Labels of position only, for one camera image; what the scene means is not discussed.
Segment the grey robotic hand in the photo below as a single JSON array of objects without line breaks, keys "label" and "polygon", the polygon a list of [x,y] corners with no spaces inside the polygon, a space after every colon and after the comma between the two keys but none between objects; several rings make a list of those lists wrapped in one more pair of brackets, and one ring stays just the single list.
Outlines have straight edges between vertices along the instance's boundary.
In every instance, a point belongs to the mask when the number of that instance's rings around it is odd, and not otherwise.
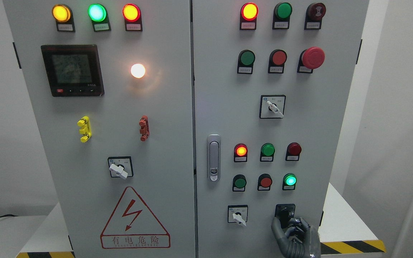
[{"label": "grey robotic hand", "polygon": [[281,228],[280,218],[274,217],[271,229],[284,258],[320,258],[321,247],[317,229],[305,219],[291,218],[288,227]]}]

